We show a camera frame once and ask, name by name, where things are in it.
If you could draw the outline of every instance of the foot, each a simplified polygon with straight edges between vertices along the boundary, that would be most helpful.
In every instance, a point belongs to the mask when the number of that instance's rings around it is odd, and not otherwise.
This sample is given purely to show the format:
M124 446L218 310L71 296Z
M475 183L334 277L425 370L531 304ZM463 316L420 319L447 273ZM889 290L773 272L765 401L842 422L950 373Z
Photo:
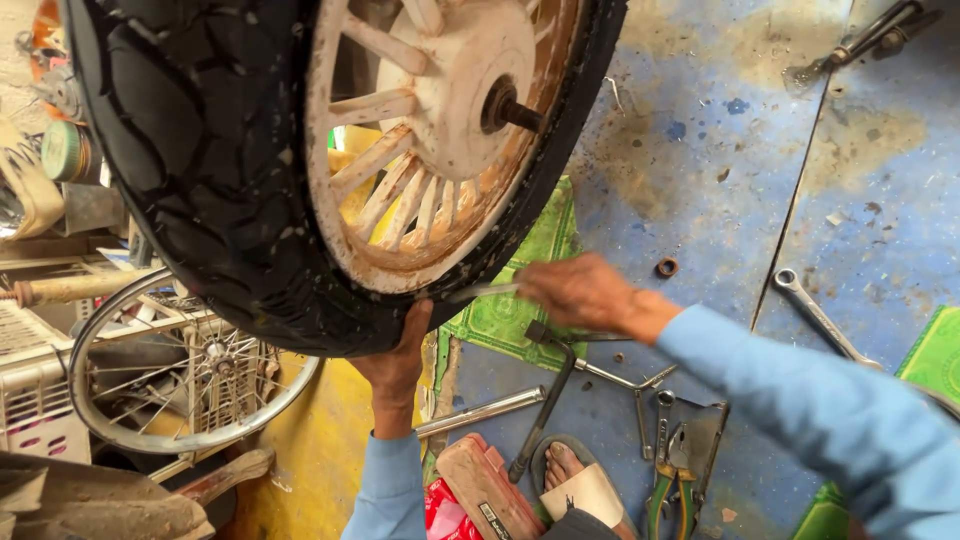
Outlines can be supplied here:
M553 443L546 451L546 474L543 476L543 491L547 492L575 477L584 470L584 464L564 443ZM613 528L620 540L636 540L630 528L622 521Z

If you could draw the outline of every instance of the orange object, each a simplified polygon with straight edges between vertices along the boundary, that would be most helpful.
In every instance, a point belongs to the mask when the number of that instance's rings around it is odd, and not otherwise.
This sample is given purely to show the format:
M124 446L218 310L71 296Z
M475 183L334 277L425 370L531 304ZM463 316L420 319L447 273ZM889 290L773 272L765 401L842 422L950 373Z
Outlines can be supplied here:
M60 12L57 8L57 0L42 0L40 2L39 7L36 8L34 26L31 28L31 31L33 38L30 41L30 46L33 51L38 49L55 49L64 55L62 59L53 58L49 59L49 61L46 61L47 59L37 54L30 55L30 72L33 75L34 83L39 84L40 78L43 77L44 73L50 71L51 67L69 61L69 52L67 52L66 43L64 42L63 26L60 24ZM54 120L73 122L73 120L50 103L46 101L41 101L41 103L46 109L47 114Z

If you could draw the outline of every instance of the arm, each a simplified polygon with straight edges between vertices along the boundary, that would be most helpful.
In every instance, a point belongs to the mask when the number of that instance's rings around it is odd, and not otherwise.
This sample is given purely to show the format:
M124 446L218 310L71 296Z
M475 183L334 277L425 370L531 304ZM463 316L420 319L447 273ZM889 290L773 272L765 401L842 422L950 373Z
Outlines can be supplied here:
M420 343L432 308L429 301L411 307L400 344L389 353L352 361L371 384L373 431L346 540L426 538L420 441L411 426L423 368Z
M563 326L656 345L834 480L875 540L960 529L958 430L890 376L750 335L705 307L630 287L595 254L531 264L518 294Z
M960 530L958 431L906 384L750 335L701 306L677 315L656 345L836 482L875 540Z

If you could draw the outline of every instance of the spoked wheel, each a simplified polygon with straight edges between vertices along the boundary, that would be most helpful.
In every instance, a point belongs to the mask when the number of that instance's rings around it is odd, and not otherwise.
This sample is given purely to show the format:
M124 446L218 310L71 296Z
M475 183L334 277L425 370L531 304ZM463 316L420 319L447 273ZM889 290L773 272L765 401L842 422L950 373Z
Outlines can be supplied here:
M128 450L193 452L248 435L299 395L316 357L281 355L207 309L154 314L158 270L118 291L77 337L68 383L94 434Z
M66 0L91 124L140 228L242 331L313 355L433 326L540 214L625 0ZM331 170L327 134L382 133ZM358 208L345 210L347 201Z

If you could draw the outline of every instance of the hand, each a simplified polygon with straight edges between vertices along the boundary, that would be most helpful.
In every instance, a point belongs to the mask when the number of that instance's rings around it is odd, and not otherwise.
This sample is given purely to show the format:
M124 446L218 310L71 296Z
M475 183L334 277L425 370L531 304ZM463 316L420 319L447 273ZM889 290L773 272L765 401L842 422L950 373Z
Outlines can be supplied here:
M683 311L657 292L632 287L595 253L531 263L514 281L520 283L517 296L543 306L559 325L628 335L647 345Z
M420 344L430 324L433 303L420 300L403 321L400 343L387 353L350 361L373 391L373 436L401 438L410 434L417 381L423 371Z

